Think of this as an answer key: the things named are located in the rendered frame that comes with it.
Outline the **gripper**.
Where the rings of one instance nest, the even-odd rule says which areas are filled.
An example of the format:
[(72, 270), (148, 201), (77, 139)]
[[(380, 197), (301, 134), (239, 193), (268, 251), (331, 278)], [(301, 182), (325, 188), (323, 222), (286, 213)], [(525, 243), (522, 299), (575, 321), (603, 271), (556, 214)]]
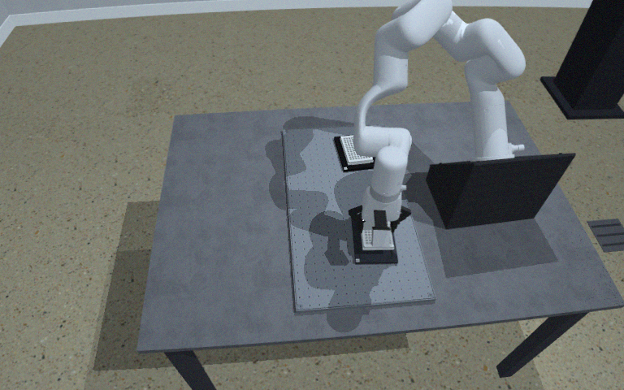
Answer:
[(401, 205), (401, 194), (393, 201), (394, 203), (383, 203), (376, 201), (369, 192), (370, 186), (368, 186), (364, 192), (361, 205), (349, 210), (349, 216), (357, 222), (359, 233), (362, 233), (363, 223), (366, 221), (375, 221), (374, 210), (386, 210), (387, 221), (391, 221), (391, 230), (392, 233), (394, 233), (395, 229), (397, 229), (397, 225), (411, 215), (411, 210)]

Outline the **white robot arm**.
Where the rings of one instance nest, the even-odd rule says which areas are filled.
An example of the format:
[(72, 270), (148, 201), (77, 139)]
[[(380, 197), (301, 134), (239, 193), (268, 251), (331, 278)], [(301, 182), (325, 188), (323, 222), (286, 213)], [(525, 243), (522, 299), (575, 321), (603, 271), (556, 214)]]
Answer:
[(375, 157), (370, 195), (378, 202), (394, 202), (406, 190), (402, 182), (412, 136), (404, 128), (366, 126), (366, 113), (374, 102), (406, 89), (409, 51), (432, 37), (455, 60), (467, 61), (475, 151), (470, 161), (514, 158), (514, 151), (525, 149), (508, 143), (505, 100), (496, 86), (525, 70), (514, 40), (493, 19), (466, 24), (453, 12), (452, 0), (410, 0), (375, 34), (374, 82), (354, 116), (353, 147), (360, 156)]

